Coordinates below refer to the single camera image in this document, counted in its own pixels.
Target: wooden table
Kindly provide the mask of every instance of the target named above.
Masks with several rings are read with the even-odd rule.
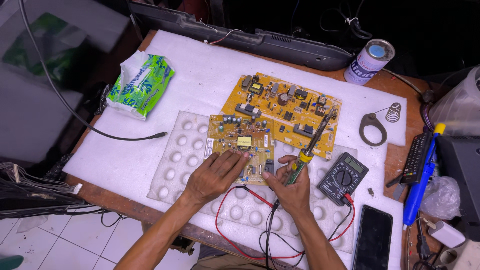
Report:
[[[145,51],[145,49],[150,45],[153,37],[155,36],[156,31],[150,30],[146,38],[144,39],[143,43],[140,45],[139,50]],[[300,69],[306,72],[318,74],[325,77],[330,77],[339,81],[345,81],[343,77],[344,70],[335,71],[335,72],[324,72],[319,71],[316,69],[308,68],[305,66],[299,66],[283,61],[274,60],[267,57],[257,56],[269,61],[277,62],[283,65],[287,65],[296,69]],[[421,91],[425,91],[428,88],[428,84],[422,80],[408,78],[408,80],[417,86]],[[385,183],[390,182],[391,180],[395,179],[399,174],[400,171],[403,170],[405,161],[407,159],[408,151],[410,149],[411,143],[413,141],[413,137],[415,135],[421,134],[423,132],[423,121],[420,116],[420,101],[419,101],[419,94],[415,92],[411,87],[407,84],[403,83],[399,79],[395,79],[389,73],[380,71],[372,80],[370,80],[365,86],[377,89],[383,92],[387,92],[396,96],[400,96],[407,99],[407,134],[406,134],[406,146],[399,147],[395,145],[388,145],[388,152],[387,158],[385,161]],[[96,116],[91,124],[95,124],[100,116]],[[81,139],[79,140],[78,144],[76,145],[73,153],[76,152],[78,147],[82,145],[82,142],[86,135],[90,132],[89,129],[85,131]],[[128,216],[130,218],[153,224],[160,217],[163,215],[162,212],[137,203],[135,201],[129,200],[123,196],[100,188],[96,185],[90,184],[85,182],[82,179],[76,178],[72,175],[67,176],[67,183],[71,185],[75,185],[78,183],[82,183],[84,186],[79,193],[79,197],[83,198],[85,201],[95,204],[97,206],[103,207],[105,209],[114,211],[116,213]],[[391,188],[384,189],[384,195],[393,198],[393,191],[395,190],[396,185]],[[407,192],[405,191],[400,198],[400,202],[404,202],[406,199]],[[416,251],[416,244],[417,244],[417,226],[412,226],[411,231],[411,242],[413,245],[409,245],[409,250],[411,251],[410,256],[410,269],[412,268],[413,264],[419,260],[418,253]],[[225,239],[221,236],[211,233],[209,231],[203,230],[195,225],[187,224],[185,228],[180,233],[181,236],[186,237],[188,239],[194,240],[196,242],[200,242],[205,245],[213,246],[217,249],[223,250],[225,252],[229,252],[235,255],[240,255],[240,253],[230,245]],[[427,242],[430,246],[430,250],[432,252],[439,252],[441,248],[440,242],[433,239],[429,235],[427,236]],[[403,232],[403,240],[402,240],[402,261],[401,267],[402,269],[406,269],[405,258],[407,255],[406,252],[406,244],[407,244],[407,233]],[[258,251],[255,251],[251,248],[239,245],[244,252],[247,254],[254,256],[254,257],[263,257],[264,255]]]

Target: hand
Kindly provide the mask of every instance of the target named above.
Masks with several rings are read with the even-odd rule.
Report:
[[[181,196],[188,196],[190,202],[204,206],[225,193],[233,184],[241,170],[245,168],[249,152],[213,153],[190,176],[187,187]]]
[[[269,172],[262,173],[262,177],[277,195],[283,209],[293,219],[312,214],[310,211],[310,177],[308,176],[308,167],[303,168],[295,184],[284,186],[288,178],[288,172],[292,170],[292,164],[296,160],[296,156],[286,155],[279,158],[278,162],[288,164],[278,169],[276,176]]]

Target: barcode sticker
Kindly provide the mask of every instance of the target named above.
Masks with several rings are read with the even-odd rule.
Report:
[[[210,157],[213,151],[213,141],[214,139],[207,138],[207,147],[205,148],[205,157],[204,160]]]

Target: blue desoldering pump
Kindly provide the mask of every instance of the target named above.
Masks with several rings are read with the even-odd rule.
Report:
[[[425,159],[425,166],[423,167],[423,174],[419,184],[412,186],[407,201],[405,202],[405,209],[403,210],[403,230],[406,230],[408,226],[411,226],[417,218],[425,189],[427,188],[428,180],[433,175],[435,164],[433,163],[433,155],[435,154],[435,139],[442,135],[445,131],[445,125],[442,123],[437,124],[433,132],[432,143],[428,149],[428,156]]]

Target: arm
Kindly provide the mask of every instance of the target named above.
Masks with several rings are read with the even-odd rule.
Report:
[[[248,153],[214,153],[196,169],[173,206],[123,256],[115,270],[154,269],[183,226],[205,204],[225,193],[248,161]]]
[[[278,196],[283,209],[292,216],[299,230],[310,269],[347,269],[310,211],[308,168],[300,172],[295,184],[283,186],[287,180],[287,173],[291,171],[292,164],[296,160],[296,156],[284,156],[278,162],[288,163],[288,165],[278,169],[276,176],[268,172],[263,172],[262,176]]]

